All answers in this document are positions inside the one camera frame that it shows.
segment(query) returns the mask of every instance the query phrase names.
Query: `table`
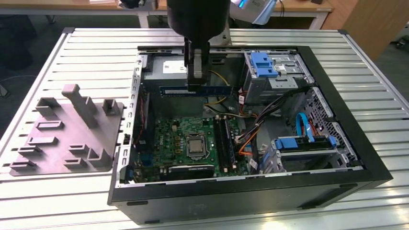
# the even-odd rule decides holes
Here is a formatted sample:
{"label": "table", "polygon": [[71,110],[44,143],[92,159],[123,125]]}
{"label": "table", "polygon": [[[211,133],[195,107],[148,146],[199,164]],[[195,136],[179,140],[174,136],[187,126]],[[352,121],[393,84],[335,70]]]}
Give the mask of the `table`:
{"label": "table", "polygon": [[[300,1],[300,0],[283,0],[286,7],[286,17],[308,17],[315,18],[311,24],[311,30],[322,29],[324,21],[327,19],[328,14],[334,11],[334,7],[328,0],[324,0],[323,4],[315,4],[311,1]],[[142,28],[148,28],[148,19],[142,17],[148,17],[148,15],[167,15],[167,0],[159,0],[158,3],[158,11],[140,12],[140,22]],[[272,17],[280,17],[282,14],[282,3],[279,2],[276,5],[275,12]]]}
{"label": "table", "polygon": [[[409,104],[355,41],[338,31],[232,29],[231,36],[234,45],[311,46],[395,179],[323,209],[166,223],[156,229],[408,227]],[[170,29],[67,29],[0,140],[0,166],[16,158],[40,97],[64,101],[63,85],[78,83],[95,103],[106,97],[127,103],[138,46],[183,42]],[[111,172],[12,177],[8,171],[7,165],[0,168],[0,229],[139,227],[107,205]]]}
{"label": "table", "polygon": [[[326,0],[322,5],[311,1],[284,0],[286,17],[312,17],[312,30],[322,29],[334,7]],[[279,17],[280,3],[272,17]],[[88,0],[0,0],[0,14],[40,15],[138,15],[142,28],[150,28],[150,15],[167,15],[167,0],[159,0],[156,11],[123,10],[118,3],[90,4]]]}
{"label": "table", "polygon": [[0,0],[0,14],[27,15],[139,15],[156,5],[146,4],[136,10],[123,10],[116,3],[91,4],[90,0]]}

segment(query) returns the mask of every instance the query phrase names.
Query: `slotted metal table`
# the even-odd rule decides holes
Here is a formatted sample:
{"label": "slotted metal table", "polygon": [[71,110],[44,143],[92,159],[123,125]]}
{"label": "slotted metal table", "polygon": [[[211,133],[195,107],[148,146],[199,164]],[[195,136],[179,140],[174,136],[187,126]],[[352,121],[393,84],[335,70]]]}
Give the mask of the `slotted metal table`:
{"label": "slotted metal table", "polygon": [[[409,106],[348,35],[338,31],[232,29],[234,45],[311,46],[395,179],[323,209],[174,222],[176,229],[409,228]],[[8,164],[34,126],[40,97],[64,101],[64,84],[94,101],[127,103],[138,46],[183,45],[170,29],[66,30],[0,141],[0,229],[134,229],[107,205],[111,172],[12,177]]]}

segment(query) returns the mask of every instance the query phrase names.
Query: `motherboard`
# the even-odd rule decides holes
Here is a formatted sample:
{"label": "motherboard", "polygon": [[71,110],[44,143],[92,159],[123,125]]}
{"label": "motherboard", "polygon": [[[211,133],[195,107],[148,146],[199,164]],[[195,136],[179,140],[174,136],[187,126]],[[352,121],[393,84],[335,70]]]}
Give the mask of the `motherboard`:
{"label": "motherboard", "polygon": [[[231,157],[219,153],[222,140],[218,140],[220,130],[215,128],[216,123],[216,118],[156,120],[155,151],[152,155],[142,156],[144,181],[167,181],[167,175],[171,172],[175,175],[178,171],[180,174],[172,180],[191,178],[191,171],[199,172],[199,178],[248,175],[246,159],[235,159],[232,156],[235,162],[230,168],[220,164],[230,161]],[[228,142],[232,142],[232,137],[239,135],[238,120],[230,118],[226,123],[231,137]]]}

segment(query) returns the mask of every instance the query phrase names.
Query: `ram slot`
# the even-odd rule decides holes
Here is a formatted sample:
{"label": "ram slot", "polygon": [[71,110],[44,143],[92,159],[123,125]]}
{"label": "ram slot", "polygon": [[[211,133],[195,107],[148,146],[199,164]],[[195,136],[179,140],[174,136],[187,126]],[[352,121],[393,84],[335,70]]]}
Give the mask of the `ram slot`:
{"label": "ram slot", "polygon": [[226,118],[214,119],[214,129],[216,137],[216,148],[219,156],[220,171],[228,172],[236,168],[235,149],[231,138],[231,130]]}

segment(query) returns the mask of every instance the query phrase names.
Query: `cpu socket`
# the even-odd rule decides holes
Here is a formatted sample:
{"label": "cpu socket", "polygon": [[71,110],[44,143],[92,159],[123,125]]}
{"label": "cpu socket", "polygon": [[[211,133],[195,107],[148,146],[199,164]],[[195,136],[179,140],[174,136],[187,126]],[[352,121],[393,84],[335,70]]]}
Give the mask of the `cpu socket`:
{"label": "cpu socket", "polygon": [[187,156],[194,160],[200,160],[206,156],[206,137],[204,135],[190,135],[187,137],[188,147]]}

